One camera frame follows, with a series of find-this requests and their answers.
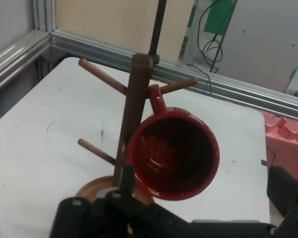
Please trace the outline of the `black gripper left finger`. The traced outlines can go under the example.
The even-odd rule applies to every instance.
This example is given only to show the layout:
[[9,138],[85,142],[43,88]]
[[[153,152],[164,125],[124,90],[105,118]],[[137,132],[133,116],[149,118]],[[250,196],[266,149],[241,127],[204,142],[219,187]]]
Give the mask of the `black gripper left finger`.
[[186,238],[192,227],[158,205],[133,197],[133,166],[122,169],[119,186],[90,203],[83,197],[58,206],[51,238]]

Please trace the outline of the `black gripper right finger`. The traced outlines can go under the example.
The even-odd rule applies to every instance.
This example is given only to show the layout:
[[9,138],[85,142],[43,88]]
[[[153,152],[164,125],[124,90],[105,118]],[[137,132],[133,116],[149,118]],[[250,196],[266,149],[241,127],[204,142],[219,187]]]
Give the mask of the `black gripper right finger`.
[[298,238],[298,181],[281,166],[271,166],[267,196],[279,213],[282,223],[273,229],[273,238]]

